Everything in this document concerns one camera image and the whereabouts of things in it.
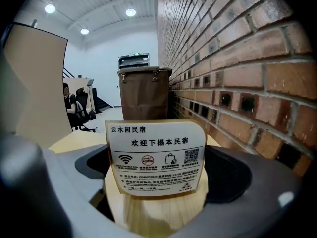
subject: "qr code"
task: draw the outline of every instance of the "qr code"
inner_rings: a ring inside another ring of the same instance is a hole
[[[187,150],[185,151],[184,163],[196,161],[197,158],[198,158],[198,148],[193,150]]]

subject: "wifi icon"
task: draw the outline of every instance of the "wifi icon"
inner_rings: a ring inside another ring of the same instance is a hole
[[[126,154],[119,156],[120,160],[122,160],[125,164],[128,164],[130,160],[132,160],[132,157]]]

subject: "no smoking icon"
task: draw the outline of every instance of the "no smoking icon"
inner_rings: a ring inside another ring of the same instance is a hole
[[[154,159],[153,159],[152,156],[146,155],[146,156],[142,157],[142,163],[145,166],[150,166],[150,165],[152,165],[154,163]]]

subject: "person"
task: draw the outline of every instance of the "person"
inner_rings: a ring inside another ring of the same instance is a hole
[[[69,87],[67,83],[63,83],[63,90],[68,120],[70,126],[75,127],[78,119],[84,117],[83,112],[78,112],[80,110],[83,110],[83,107],[78,101],[76,101],[76,96],[69,92]]]

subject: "staircase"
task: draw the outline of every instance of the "staircase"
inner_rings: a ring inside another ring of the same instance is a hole
[[[74,76],[67,70],[64,68],[63,70],[63,78],[71,78]],[[102,111],[109,109],[109,108],[113,108],[112,106],[110,106],[107,102],[104,102],[102,99],[100,99],[97,96],[97,90],[96,88],[93,88],[93,98],[94,98],[94,104],[95,104],[95,109],[96,109],[96,113],[101,113]]]
[[[99,108],[99,113],[104,111],[104,110],[106,110],[106,109],[112,108],[112,106],[110,106],[107,102],[104,102],[99,97],[97,97],[97,101],[96,102],[97,102],[97,106]]]

